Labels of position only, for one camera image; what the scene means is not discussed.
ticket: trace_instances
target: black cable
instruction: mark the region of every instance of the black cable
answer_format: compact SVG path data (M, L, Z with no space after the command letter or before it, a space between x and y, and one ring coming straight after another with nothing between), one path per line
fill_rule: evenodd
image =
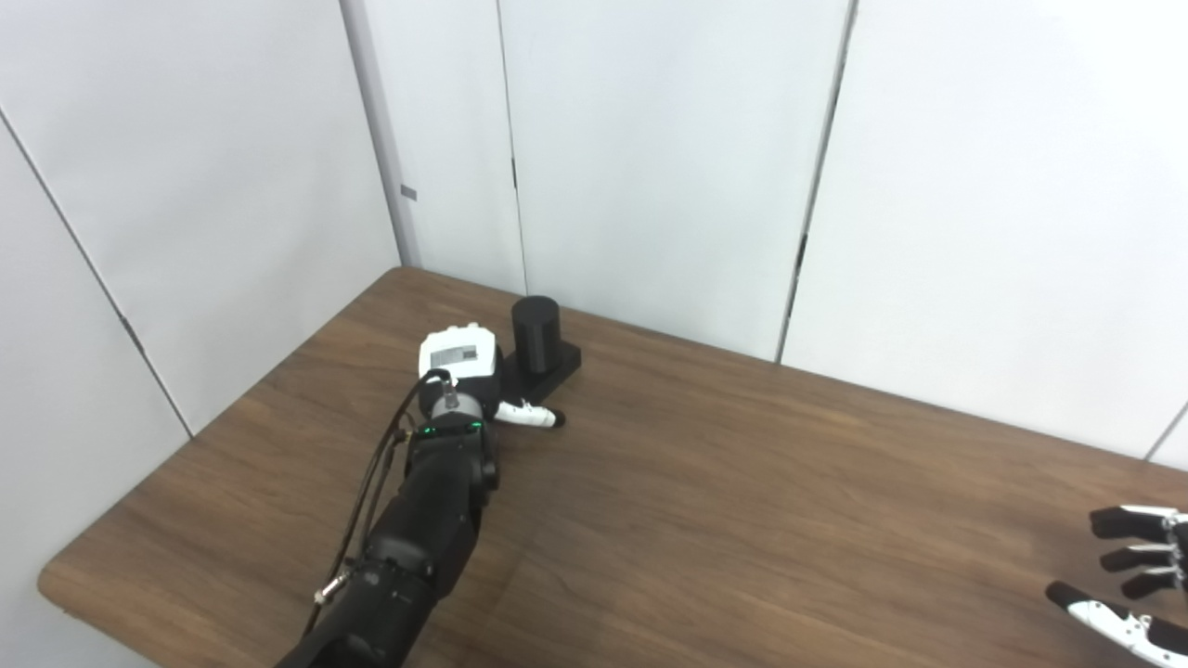
M339 544L339 552L334 555L334 563L330 566L330 572L326 575L324 582L329 582L337 576L339 571L342 568L342 561L347 556L347 549L350 547L350 538L354 537L355 524L359 522L359 512L364 508L364 499L367 498L367 489L371 487L372 478L375 477L375 467L380 462L386 447L392 441L397 430L400 428L400 417L407 412L409 405L412 404L413 397L424 386L424 384L430 378L437 378L443 383L450 382L450 376L448 371L442 368L430 368L424 376L413 383L412 389L409 390L407 396L400 402L399 408L392 414L392 421L388 422L387 429L384 430L384 435L379 437L379 442L375 443L375 452L372 453L371 461L367 462L367 470L364 472L362 483L359 485L359 493L355 494L355 504L350 509L350 517L347 519L347 529L342 535L342 542ZM322 606L314 604L314 610L309 613L309 619L305 622L305 629L302 631L301 637L305 637L310 631L314 630L314 625L317 624L317 617L322 612Z
M367 515L364 516L364 530L359 531L359 554L356 559L362 560L364 555L367 554L367 538L371 534L372 522L375 518L375 506L379 505L379 498L384 493L384 481L387 480L387 472L392 470L392 460L396 459L396 447L404 439L396 439L388 445L387 450L384 453L384 465L379 468L379 480L375 483L375 487L372 490L371 502L367 504Z

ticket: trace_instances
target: black fingertip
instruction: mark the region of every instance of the black fingertip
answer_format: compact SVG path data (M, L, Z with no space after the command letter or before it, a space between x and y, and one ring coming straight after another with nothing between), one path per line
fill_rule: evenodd
M1044 594L1048 597L1048 600L1066 610L1074 603L1093 600L1093 597L1089 594L1078 590L1073 585L1061 582L1060 580L1048 585L1048 588L1044 590Z
M1174 573L1139 573L1121 584L1121 595L1130 600L1146 598L1159 590L1171 590L1176 586Z
M1121 508L1102 508L1089 513L1089 528L1099 538L1123 538L1133 517Z
M1101 555L1099 563L1101 563L1101 568L1107 573L1119 573L1121 571L1135 568L1142 562L1137 561L1135 553L1126 548L1121 548L1110 554Z

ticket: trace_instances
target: wood grain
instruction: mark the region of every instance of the wood grain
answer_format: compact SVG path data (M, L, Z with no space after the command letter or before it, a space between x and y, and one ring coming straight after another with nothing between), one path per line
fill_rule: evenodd
M511 347L513 301L386 275L42 592L165 667L272 666L422 338L479 321ZM1176 505L1188 474L580 313L563 328L584 355L550 402L569 423L501 428L503 487L410 666L1130 664L1043 587L1118 598L1086 512Z

